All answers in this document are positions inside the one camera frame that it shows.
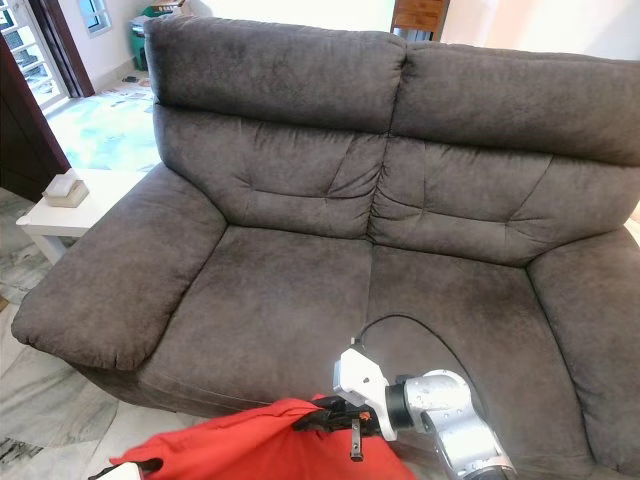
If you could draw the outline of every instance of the sofa armrest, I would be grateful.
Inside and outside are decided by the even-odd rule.
[[[158,165],[26,296],[13,335],[71,363],[136,369],[225,228],[202,192]]]
[[[640,474],[640,249],[620,229],[551,250],[528,271],[598,464]]]

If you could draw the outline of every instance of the red cloth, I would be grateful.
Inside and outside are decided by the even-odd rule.
[[[317,410],[302,400],[215,418],[163,433],[111,463],[161,458],[148,480],[414,480],[411,471],[379,437],[363,438],[363,462],[352,462],[351,430],[295,432],[291,425]]]

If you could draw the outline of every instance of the window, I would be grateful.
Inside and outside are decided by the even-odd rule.
[[[95,37],[111,28],[109,13],[104,0],[78,0],[84,23],[89,30],[89,36]]]

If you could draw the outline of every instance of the sofa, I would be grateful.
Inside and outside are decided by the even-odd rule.
[[[638,62],[214,18],[146,36],[162,163],[18,340],[213,416],[331,393],[350,338],[403,313],[455,357],[402,318],[368,355],[468,375],[521,479],[640,478]]]

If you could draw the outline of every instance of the black cable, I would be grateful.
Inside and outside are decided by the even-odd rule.
[[[442,338],[442,336],[438,332],[436,332],[434,329],[429,327],[426,323],[418,320],[416,317],[413,317],[413,316],[408,315],[406,313],[389,313],[387,315],[383,315],[382,317],[376,318],[374,321],[372,321],[372,322],[366,324],[364,327],[362,327],[360,329],[360,333],[358,333],[358,336],[355,337],[354,343],[355,344],[360,344],[362,346],[362,349],[365,350],[364,334],[367,333],[367,330],[369,330],[371,327],[373,327],[377,323],[380,323],[380,322],[382,322],[384,320],[388,320],[390,318],[404,318],[406,320],[411,320],[412,322],[415,322],[418,325],[420,325],[422,328],[426,329],[429,333],[431,333],[431,335],[433,335],[434,337],[436,337],[438,339],[438,341],[449,351],[449,353],[453,356],[453,358],[456,359],[456,361],[458,362],[458,364],[460,365],[460,367],[464,371],[465,375],[467,376],[467,380],[469,381],[469,383],[473,387],[473,390],[475,391],[476,395],[478,396],[478,400],[480,401],[480,406],[482,407],[482,410],[483,410],[483,416],[488,417],[489,416],[489,411],[487,410],[487,406],[484,403],[484,399],[482,398],[482,395],[480,395],[480,390],[478,390],[478,387],[476,387],[476,384],[473,382],[473,378],[469,374],[469,371],[467,370],[467,367],[465,367],[464,363],[462,363],[462,360],[460,360],[460,357],[458,357],[458,355],[453,350],[453,348],[451,348],[451,346],[449,346],[449,344],[445,341],[444,338]]]

